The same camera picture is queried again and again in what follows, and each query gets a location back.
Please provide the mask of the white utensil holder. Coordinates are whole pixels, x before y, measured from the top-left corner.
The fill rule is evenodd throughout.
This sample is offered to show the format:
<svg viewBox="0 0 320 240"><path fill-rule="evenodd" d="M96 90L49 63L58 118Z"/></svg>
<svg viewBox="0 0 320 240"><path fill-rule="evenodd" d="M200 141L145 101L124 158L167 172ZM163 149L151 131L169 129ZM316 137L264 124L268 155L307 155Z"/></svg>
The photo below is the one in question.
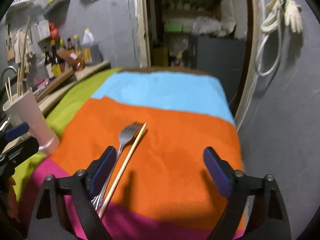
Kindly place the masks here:
<svg viewBox="0 0 320 240"><path fill-rule="evenodd" d="M60 141L55 132L48 126L46 120L35 100L32 90L26 91L23 95L12 97L3 105L3 111L9 118L12 126L26 122L29 126L29 133L39 143L39 150L47 156L52 155L59 147Z"/></svg>

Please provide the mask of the metal faucet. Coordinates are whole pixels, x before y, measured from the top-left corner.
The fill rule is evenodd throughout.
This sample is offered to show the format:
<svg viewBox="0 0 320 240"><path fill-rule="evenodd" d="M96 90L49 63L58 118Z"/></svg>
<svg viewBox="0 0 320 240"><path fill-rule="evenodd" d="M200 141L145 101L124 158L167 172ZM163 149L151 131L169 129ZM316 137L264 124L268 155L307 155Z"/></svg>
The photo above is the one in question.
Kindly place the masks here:
<svg viewBox="0 0 320 240"><path fill-rule="evenodd" d="M7 77L12 77L17 75L17 69L14 66L7 66L1 73L1 89L5 86L5 81Z"/></svg>

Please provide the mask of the dark grey cabinet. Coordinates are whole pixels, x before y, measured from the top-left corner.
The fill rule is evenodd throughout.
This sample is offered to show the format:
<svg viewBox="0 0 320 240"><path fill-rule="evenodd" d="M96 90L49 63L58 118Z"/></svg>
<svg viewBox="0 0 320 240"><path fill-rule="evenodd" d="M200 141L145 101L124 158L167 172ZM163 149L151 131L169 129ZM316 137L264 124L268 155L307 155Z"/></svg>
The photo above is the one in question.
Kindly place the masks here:
<svg viewBox="0 0 320 240"><path fill-rule="evenodd" d="M220 80L228 102L236 95L244 65L246 41L211 36L189 38L193 68Z"/></svg>

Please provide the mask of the wooden door frame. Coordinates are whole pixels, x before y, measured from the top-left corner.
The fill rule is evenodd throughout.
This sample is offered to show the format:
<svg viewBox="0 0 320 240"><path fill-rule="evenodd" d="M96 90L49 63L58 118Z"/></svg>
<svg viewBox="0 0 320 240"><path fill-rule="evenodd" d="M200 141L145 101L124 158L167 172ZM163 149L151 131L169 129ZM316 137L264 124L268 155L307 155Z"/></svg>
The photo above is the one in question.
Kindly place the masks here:
<svg viewBox="0 0 320 240"><path fill-rule="evenodd" d="M137 28L136 47L139 52L138 68L147 68L151 66L147 0L134 0L134 5ZM237 129L240 129L244 123L258 80L258 75L255 70L255 59L259 50L258 47L263 39L263 35L260 33L260 25L262 23L264 12L264 0L247 0L247 74L245 75L243 93L240 96L239 106L235 114Z"/></svg>

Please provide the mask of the metal fork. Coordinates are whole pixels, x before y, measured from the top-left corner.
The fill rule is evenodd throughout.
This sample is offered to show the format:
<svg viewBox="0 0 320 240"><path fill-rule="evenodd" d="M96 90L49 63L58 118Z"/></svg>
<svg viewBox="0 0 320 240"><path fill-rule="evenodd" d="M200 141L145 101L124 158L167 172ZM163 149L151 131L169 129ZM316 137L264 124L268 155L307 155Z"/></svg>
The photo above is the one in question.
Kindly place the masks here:
<svg viewBox="0 0 320 240"><path fill-rule="evenodd" d="M112 167L111 172L108 175L107 180L105 181L102 189L100 190L99 194L97 196L95 196L91 202L93 207L95 208L96 211L98 211L102 204L103 204L103 197L105 195L107 186L109 184L109 181L111 179L112 173L114 172L114 169L116 167L116 164L123 152L124 147L129 144L133 139L136 138L136 136L138 135L139 131L141 130L141 128L143 127L143 123L141 122L134 122L128 126L126 126L125 128L122 129L122 131L119 134L119 149L117 152L117 157L116 157L116 162Z"/></svg>

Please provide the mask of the white rubber glove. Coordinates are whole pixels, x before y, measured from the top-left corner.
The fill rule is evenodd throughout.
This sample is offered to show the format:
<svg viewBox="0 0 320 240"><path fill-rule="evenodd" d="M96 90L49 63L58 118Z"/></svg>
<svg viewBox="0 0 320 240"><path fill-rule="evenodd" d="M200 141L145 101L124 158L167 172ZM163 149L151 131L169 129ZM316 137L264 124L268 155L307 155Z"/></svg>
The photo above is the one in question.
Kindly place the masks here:
<svg viewBox="0 0 320 240"><path fill-rule="evenodd" d="M284 11L284 22L286 27L290 27L293 33L300 34L303 30L300 5L294 0L287 0Z"/></svg>

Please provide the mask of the dark wine bottle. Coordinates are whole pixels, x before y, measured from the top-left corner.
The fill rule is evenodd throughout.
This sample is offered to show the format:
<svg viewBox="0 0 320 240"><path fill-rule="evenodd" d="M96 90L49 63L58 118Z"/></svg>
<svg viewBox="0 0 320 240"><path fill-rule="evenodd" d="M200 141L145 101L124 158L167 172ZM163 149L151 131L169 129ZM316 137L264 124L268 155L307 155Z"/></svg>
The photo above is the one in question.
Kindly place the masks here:
<svg viewBox="0 0 320 240"><path fill-rule="evenodd" d="M49 50L47 47L44 48L45 49L45 58L44 58L44 66L46 68L46 71L47 71L47 74L48 74L48 77L49 79L53 79L55 76L54 76L54 73L52 71L52 61L53 61L53 58L52 56L50 55L49 53Z"/></svg>

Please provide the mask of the large oil jug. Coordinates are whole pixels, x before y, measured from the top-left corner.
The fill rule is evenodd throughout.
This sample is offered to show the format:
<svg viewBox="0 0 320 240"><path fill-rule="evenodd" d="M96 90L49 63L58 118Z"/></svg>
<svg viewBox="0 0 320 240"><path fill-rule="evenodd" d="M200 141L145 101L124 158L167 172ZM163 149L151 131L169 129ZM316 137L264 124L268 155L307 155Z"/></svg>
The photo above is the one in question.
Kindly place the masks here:
<svg viewBox="0 0 320 240"><path fill-rule="evenodd" d="M86 28L84 30L84 37L82 39L82 51L86 64L92 63L91 47L94 45L95 40L91 31Z"/></svg>

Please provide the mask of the wooden cutting board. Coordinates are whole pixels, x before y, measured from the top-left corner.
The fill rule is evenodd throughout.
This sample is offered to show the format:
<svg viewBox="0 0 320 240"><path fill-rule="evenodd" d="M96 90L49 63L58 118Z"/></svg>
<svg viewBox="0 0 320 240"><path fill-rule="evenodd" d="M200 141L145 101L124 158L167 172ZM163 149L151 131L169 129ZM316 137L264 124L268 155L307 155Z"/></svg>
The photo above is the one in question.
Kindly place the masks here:
<svg viewBox="0 0 320 240"><path fill-rule="evenodd" d="M50 81L48 85L37 96L35 96L36 102L40 103L45 97L52 94L55 90L61 87L63 84L70 84L71 82L80 82L95 73L107 69L111 66L110 61L105 60L99 64L85 67L82 70L74 71L72 68L68 68L60 76L53 81Z"/></svg>

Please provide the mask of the dark soy sauce bottle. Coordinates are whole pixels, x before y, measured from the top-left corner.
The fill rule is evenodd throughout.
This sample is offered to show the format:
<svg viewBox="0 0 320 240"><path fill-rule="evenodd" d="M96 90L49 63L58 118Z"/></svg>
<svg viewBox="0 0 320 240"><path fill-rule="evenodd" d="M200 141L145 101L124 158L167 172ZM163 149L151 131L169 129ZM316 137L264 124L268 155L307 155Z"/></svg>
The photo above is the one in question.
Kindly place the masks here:
<svg viewBox="0 0 320 240"><path fill-rule="evenodd" d="M59 59L57 56L55 41L51 40L50 45L52 48L52 71L54 73L54 76L58 77L62 74L62 72L60 69Z"/></svg>

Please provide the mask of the multicolour striped cloth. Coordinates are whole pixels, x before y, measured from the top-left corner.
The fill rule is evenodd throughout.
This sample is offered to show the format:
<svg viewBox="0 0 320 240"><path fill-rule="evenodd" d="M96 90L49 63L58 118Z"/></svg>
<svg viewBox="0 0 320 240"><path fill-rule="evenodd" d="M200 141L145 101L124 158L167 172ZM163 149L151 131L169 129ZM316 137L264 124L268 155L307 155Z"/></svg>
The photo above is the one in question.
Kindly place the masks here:
<svg viewBox="0 0 320 240"><path fill-rule="evenodd" d="M226 206L203 162L212 147L242 169L241 148L216 78L185 72L111 69L74 86L49 113L60 138L51 156L38 153L16 169L18 217L31 219L48 174L86 169L120 131L146 124L103 216L113 239L206 239Z"/></svg>

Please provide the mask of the red plastic bag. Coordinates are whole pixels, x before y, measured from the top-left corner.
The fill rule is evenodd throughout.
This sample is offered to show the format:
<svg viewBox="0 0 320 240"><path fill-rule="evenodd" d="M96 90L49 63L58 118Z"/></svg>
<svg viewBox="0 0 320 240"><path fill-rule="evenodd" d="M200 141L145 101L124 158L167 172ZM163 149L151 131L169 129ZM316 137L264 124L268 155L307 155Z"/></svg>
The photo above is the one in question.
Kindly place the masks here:
<svg viewBox="0 0 320 240"><path fill-rule="evenodd" d="M60 33L54 23L49 22L50 38L56 42L60 41Z"/></svg>

